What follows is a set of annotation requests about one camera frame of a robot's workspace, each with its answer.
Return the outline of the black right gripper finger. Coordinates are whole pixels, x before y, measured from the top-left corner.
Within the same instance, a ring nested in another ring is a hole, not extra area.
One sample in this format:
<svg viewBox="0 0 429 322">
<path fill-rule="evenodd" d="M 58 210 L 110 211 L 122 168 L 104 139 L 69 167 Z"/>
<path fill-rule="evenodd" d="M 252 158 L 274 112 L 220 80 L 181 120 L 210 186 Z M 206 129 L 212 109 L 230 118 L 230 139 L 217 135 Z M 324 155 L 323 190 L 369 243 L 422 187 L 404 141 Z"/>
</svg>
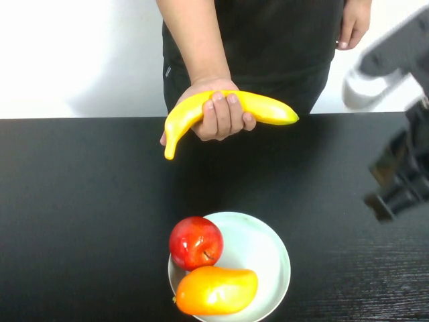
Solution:
<svg viewBox="0 0 429 322">
<path fill-rule="evenodd" d="M 387 185 L 408 153 L 408 135 L 399 132 L 390 139 L 369 171 L 380 186 Z"/>
<path fill-rule="evenodd" d="M 376 194 L 368 194 L 364 198 L 364 202 L 368 208 L 374 212 L 378 222 L 393 221 L 393 213 L 389 210 L 383 199 Z"/>
</svg>

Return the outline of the person left hand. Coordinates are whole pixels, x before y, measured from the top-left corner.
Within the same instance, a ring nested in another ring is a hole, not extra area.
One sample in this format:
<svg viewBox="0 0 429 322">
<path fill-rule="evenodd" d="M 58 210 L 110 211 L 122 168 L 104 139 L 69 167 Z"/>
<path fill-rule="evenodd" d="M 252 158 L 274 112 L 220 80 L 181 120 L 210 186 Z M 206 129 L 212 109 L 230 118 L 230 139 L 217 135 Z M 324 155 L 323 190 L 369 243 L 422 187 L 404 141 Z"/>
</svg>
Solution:
<svg viewBox="0 0 429 322">
<path fill-rule="evenodd" d="M 337 40 L 338 50 L 352 50 L 369 29 L 371 8 L 349 3 L 343 11 L 341 32 Z"/>
</svg>

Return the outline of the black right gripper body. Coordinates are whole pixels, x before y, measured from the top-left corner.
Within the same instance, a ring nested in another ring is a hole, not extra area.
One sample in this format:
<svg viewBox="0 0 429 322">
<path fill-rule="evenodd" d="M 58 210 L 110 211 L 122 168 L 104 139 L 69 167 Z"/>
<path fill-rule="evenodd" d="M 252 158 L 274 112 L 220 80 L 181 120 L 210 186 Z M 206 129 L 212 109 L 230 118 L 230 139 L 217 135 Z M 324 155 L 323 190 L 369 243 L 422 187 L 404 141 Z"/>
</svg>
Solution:
<svg viewBox="0 0 429 322">
<path fill-rule="evenodd" d="M 408 126 L 389 143 L 393 169 L 383 202 L 390 215 L 428 200 L 428 100 L 406 111 Z"/>
</svg>

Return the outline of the person right hand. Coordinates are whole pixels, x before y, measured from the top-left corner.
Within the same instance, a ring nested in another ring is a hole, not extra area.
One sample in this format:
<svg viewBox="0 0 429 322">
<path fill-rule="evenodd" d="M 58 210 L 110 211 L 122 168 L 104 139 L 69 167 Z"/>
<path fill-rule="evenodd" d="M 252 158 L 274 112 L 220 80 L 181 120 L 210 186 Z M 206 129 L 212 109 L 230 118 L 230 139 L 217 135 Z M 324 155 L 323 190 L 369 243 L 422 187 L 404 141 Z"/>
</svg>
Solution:
<svg viewBox="0 0 429 322">
<path fill-rule="evenodd" d="M 221 90 L 236 91 L 235 83 L 225 77 L 199 78 L 191 82 L 191 86 L 184 91 L 179 98 L 180 101 L 187 99 L 197 93 L 205 91 L 216 91 L 212 99 L 203 105 L 204 117 L 202 121 L 195 123 L 193 132 L 202 140 L 218 140 L 239 133 L 241 130 L 251 131 L 256 126 L 256 120 L 243 108 L 236 95 L 224 96 Z"/>
</svg>

